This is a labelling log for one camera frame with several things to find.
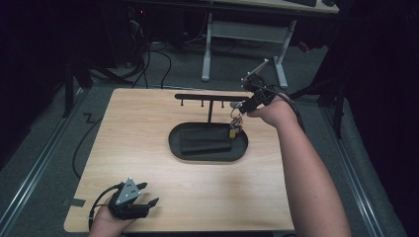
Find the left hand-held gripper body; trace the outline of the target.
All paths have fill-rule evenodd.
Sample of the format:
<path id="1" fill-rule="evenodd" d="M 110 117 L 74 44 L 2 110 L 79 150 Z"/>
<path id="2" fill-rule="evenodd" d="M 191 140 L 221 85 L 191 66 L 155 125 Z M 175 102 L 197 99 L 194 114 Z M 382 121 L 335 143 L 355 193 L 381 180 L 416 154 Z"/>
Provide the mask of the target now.
<path id="1" fill-rule="evenodd" d="M 135 204 L 141 191 L 136 187 L 132 178 L 128 178 L 123 185 L 112 195 L 108 208 L 113 217 L 127 220 L 145 218 L 149 213 L 146 204 Z"/>

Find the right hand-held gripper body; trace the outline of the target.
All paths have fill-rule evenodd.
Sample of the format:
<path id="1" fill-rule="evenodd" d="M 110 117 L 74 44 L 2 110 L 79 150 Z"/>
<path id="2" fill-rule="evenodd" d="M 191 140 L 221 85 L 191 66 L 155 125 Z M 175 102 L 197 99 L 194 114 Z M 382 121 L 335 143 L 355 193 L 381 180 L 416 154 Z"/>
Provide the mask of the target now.
<path id="1" fill-rule="evenodd" d="M 254 102 L 254 106 L 250 108 L 250 112 L 255 111 L 260 105 L 268 106 L 276 96 L 276 91 L 273 87 L 268 86 L 260 76 L 260 72 L 268 62 L 268 59 L 264 59 L 261 64 L 248 72 L 247 75 L 241 79 L 242 88 L 246 92 L 251 92 L 253 94 L 253 96 L 249 98 Z"/>

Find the black wallet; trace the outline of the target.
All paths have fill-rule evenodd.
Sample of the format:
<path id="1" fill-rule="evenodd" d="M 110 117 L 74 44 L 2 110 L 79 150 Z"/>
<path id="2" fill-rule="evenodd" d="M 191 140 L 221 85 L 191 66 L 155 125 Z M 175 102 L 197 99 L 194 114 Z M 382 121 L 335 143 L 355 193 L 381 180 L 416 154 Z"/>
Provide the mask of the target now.
<path id="1" fill-rule="evenodd" d="M 183 154 L 207 154 L 229 151 L 231 139 L 224 128 L 189 129 L 180 132 Z"/>

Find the black key rack with tray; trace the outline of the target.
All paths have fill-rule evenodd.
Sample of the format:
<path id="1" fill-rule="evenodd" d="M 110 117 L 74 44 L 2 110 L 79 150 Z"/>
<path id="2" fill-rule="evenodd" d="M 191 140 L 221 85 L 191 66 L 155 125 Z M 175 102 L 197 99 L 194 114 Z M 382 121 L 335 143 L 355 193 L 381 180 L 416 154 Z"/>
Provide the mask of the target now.
<path id="1" fill-rule="evenodd" d="M 246 100 L 242 96 L 217 96 L 217 95 L 196 95 L 196 94 L 176 94 L 175 98 L 184 104 L 185 100 L 200 101 L 201 104 L 209 102 L 208 120 L 206 122 L 183 122 L 176 125 L 169 133 L 168 143 L 171 152 L 179 159 L 184 161 L 199 162 L 234 162 L 244 156 L 248 148 L 248 136 L 245 131 L 240 130 L 233 138 L 230 137 L 230 124 L 223 122 L 212 122 L 212 109 L 215 102 L 221 102 L 224 107 L 225 102 L 241 102 Z M 231 139 L 231 149 L 219 153 L 188 155 L 181 152 L 180 132 L 189 129 L 202 128 L 224 128 L 228 137 Z"/>

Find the person's right hand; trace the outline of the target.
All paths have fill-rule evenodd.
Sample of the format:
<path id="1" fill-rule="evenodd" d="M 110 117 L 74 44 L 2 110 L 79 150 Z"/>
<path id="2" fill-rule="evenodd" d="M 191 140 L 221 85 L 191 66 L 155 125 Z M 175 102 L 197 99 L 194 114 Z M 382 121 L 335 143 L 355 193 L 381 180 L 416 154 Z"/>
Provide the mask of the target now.
<path id="1" fill-rule="evenodd" d="M 270 105 L 247 114 L 250 118 L 260 118 L 265 123 L 279 128 L 289 124 L 298 124 L 292 107 L 284 100 L 276 97 Z"/>

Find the person's left hand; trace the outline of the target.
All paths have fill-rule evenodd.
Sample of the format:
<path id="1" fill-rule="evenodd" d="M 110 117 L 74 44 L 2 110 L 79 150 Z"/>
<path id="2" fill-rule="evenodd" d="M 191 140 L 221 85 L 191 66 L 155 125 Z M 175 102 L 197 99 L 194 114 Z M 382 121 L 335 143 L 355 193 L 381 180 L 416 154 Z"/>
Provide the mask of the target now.
<path id="1" fill-rule="evenodd" d="M 134 219 L 121 220 L 112 216 L 107 206 L 101 206 L 93 220 L 88 237 L 120 237 L 134 223 Z"/>

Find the grey floor tape patch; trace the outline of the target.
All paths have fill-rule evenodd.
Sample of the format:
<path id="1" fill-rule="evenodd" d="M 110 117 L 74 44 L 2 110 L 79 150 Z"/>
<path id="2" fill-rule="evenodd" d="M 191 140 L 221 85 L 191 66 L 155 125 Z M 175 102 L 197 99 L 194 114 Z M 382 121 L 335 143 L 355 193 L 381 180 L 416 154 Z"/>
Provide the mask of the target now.
<path id="1" fill-rule="evenodd" d="M 62 202 L 63 206 L 83 207 L 84 204 L 85 204 L 85 200 L 84 199 L 79 199 L 79 198 L 65 198 Z"/>

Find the black metal stand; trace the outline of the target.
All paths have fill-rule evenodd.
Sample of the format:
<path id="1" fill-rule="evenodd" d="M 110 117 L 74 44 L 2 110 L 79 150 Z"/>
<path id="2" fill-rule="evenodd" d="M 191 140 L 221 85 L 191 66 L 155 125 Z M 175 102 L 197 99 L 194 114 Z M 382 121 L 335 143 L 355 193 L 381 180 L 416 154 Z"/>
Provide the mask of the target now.
<path id="1" fill-rule="evenodd" d="M 67 119 L 74 107 L 74 81 L 82 89 L 90 89 L 93 86 L 89 72 L 88 61 L 82 57 L 69 55 L 65 64 L 65 100 L 63 116 Z"/>
<path id="2" fill-rule="evenodd" d="M 346 82 L 344 79 L 328 79 L 322 82 L 314 83 L 297 92 L 291 93 L 292 99 L 300 98 L 304 95 L 318 94 L 317 104 L 322 108 L 334 108 L 332 117 L 332 130 L 335 135 L 341 139 L 342 117 L 344 115 Z"/>

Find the black keyboard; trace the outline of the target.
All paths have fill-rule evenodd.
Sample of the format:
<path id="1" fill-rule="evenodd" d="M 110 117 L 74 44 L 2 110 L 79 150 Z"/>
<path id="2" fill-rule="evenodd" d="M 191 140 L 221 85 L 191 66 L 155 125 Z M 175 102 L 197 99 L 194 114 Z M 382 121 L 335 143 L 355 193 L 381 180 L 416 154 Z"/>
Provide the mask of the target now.
<path id="1" fill-rule="evenodd" d="M 306 7 L 315 7 L 317 4 L 317 0 L 284 0 L 284 1 L 306 6 Z"/>

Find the white frame desk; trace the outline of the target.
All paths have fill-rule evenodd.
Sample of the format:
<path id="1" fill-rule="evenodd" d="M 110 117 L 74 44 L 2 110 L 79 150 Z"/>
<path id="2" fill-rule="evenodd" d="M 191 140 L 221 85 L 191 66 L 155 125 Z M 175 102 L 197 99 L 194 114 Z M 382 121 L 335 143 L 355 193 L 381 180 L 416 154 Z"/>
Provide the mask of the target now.
<path id="1" fill-rule="evenodd" d="M 340 11 L 336 4 L 333 7 L 328 7 L 323 4 L 322 0 L 317 0 L 315 7 L 306 7 L 284 0 L 209 0 L 211 7 L 219 6 L 220 4 L 260 7 L 265 10 L 281 10 L 295 14 L 320 14 L 321 16 L 337 15 Z M 256 23 L 239 23 L 237 20 L 214 20 L 212 13 L 208 13 L 207 20 L 206 51 L 202 69 L 202 80 L 204 82 L 208 82 L 210 79 L 211 41 L 213 38 L 251 40 L 279 43 L 282 46 L 278 53 L 273 56 L 273 62 L 279 85 L 284 89 L 288 88 L 283 60 L 293 37 L 296 18 L 291 18 L 285 26 L 280 27 Z"/>

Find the metal floor rail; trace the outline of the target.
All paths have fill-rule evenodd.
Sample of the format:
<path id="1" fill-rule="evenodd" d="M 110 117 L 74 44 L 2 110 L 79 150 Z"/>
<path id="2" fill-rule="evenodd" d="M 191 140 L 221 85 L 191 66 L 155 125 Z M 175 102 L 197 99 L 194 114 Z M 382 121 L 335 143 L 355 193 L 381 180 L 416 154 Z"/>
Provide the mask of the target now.
<path id="1" fill-rule="evenodd" d="M 76 91 L 73 107 L 68 112 L 65 112 L 63 117 L 59 120 L 59 123 L 56 125 L 53 133 L 49 137 L 29 174 L 19 185 L 19 189 L 11 200 L 8 208 L 0 217 L 0 235 L 5 236 L 6 233 L 13 227 L 16 219 L 20 215 L 28 199 L 31 197 L 33 190 L 36 188 L 40 178 L 42 177 L 44 170 L 52 158 L 52 153 L 54 152 L 55 147 L 57 146 L 57 143 L 63 132 L 66 130 L 70 120 L 72 119 L 75 110 L 83 102 L 88 93 L 89 89 L 78 89 Z"/>
<path id="2" fill-rule="evenodd" d="M 343 167 L 343 173 L 346 176 L 358 210 L 363 218 L 370 237 L 383 237 L 382 229 L 377 221 L 377 217 L 370 199 L 367 197 L 360 179 L 356 174 L 356 170 L 354 169 L 349 153 L 346 150 L 343 140 L 338 137 L 334 130 L 332 113 L 327 108 L 320 108 L 319 110 L 322 114 L 322 117 L 325 119 L 328 130 L 333 137 L 335 145 L 337 146 L 339 151 L 339 158 Z"/>

